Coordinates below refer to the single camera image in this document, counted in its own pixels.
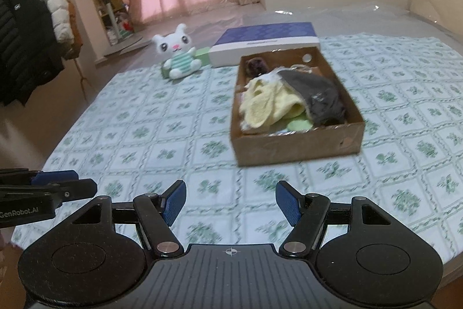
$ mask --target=bed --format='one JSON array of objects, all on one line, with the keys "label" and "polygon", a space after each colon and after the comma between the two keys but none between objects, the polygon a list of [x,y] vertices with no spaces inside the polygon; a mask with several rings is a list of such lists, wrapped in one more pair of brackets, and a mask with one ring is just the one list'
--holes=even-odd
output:
[{"label": "bed", "polygon": [[[281,179],[333,202],[364,195],[429,242],[445,263],[443,284],[451,281],[463,264],[462,45],[375,4],[232,17],[195,26],[191,36],[207,46],[226,28],[276,20],[310,20],[326,36],[323,54],[366,121],[359,155],[237,167],[228,134],[237,68],[204,67],[173,83],[161,78],[148,49],[99,93],[44,170],[74,169],[117,202],[184,179],[187,202],[172,227],[184,246],[279,246],[290,231],[275,204]],[[27,247],[85,202],[17,227],[13,241]],[[138,242],[134,226],[117,231]],[[332,226],[326,240],[345,231]]]}]

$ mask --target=checkered floral pattern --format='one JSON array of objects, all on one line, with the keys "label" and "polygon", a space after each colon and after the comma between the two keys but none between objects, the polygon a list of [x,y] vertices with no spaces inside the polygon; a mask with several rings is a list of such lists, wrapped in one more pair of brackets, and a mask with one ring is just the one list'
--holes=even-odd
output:
[{"label": "checkered floral pattern", "polygon": [[[290,231],[275,203],[286,179],[334,202],[364,195],[427,240],[444,262],[463,251],[463,58],[434,38],[371,34],[321,39],[323,53],[366,122],[358,156],[238,168],[229,142],[236,67],[173,83],[158,66],[116,75],[48,159],[75,169],[114,201],[187,183],[173,226],[188,243],[267,243]],[[28,246],[85,201],[53,220],[16,229]],[[118,232],[136,239],[130,225]],[[330,227],[327,238],[345,232]]]}]

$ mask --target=striped shirt on plush toy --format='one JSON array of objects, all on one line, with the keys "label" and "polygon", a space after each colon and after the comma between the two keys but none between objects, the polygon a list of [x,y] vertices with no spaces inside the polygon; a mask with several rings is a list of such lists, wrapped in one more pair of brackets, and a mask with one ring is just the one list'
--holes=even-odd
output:
[{"label": "striped shirt on plush toy", "polygon": [[172,58],[170,69],[179,69],[183,74],[188,72],[191,68],[193,56],[189,53],[180,53]]}]

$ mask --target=gray ribbed plate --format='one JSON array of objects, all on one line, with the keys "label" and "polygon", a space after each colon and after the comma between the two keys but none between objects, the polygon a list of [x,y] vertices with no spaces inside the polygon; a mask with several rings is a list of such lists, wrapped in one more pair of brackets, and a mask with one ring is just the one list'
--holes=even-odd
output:
[{"label": "gray ribbed plate", "polygon": [[[36,304],[32,309],[46,306]],[[101,309],[355,309],[318,282],[309,266],[264,245],[191,245],[158,261],[132,292]],[[424,303],[416,309],[430,309]]]}]

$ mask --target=blue rubber pad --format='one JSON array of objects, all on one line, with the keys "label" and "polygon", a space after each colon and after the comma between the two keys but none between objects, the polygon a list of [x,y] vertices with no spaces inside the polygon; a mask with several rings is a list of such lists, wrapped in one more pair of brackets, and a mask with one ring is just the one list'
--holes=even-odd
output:
[{"label": "blue rubber pad", "polygon": [[79,175],[75,170],[59,170],[55,172],[39,172],[32,180],[31,185],[47,185],[51,182],[77,181]]},{"label": "blue rubber pad", "polygon": [[295,226],[302,216],[299,212],[297,199],[291,195],[291,193],[286,190],[281,183],[276,184],[275,198],[276,204],[283,212],[283,215],[286,217],[291,226]]},{"label": "blue rubber pad", "polygon": [[166,199],[163,219],[168,226],[172,226],[177,219],[185,201],[187,200],[187,186],[184,182]]}]

